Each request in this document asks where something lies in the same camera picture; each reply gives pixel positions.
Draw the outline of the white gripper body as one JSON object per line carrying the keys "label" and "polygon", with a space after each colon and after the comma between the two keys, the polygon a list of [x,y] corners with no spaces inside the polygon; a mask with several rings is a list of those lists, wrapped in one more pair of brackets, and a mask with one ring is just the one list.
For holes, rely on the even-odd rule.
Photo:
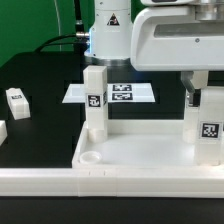
{"label": "white gripper body", "polygon": [[224,4],[149,4],[135,18],[138,71],[224,70]]}

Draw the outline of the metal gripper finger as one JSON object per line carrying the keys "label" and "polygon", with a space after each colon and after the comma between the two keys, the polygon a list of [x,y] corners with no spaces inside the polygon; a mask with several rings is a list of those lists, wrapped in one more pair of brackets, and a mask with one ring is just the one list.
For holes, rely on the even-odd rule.
{"label": "metal gripper finger", "polygon": [[201,101],[201,90],[196,89],[193,86],[191,80],[193,79],[194,72],[193,71],[182,71],[181,72],[181,82],[185,87],[187,105],[190,107],[198,107]]}

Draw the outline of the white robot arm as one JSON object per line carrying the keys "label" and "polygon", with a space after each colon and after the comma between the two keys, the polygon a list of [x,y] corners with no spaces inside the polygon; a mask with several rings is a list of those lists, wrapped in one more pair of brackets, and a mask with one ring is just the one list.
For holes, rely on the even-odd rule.
{"label": "white robot arm", "polygon": [[224,0],[94,0],[85,57],[99,65],[130,62],[138,71],[179,71],[192,92],[196,71],[224,70]]}

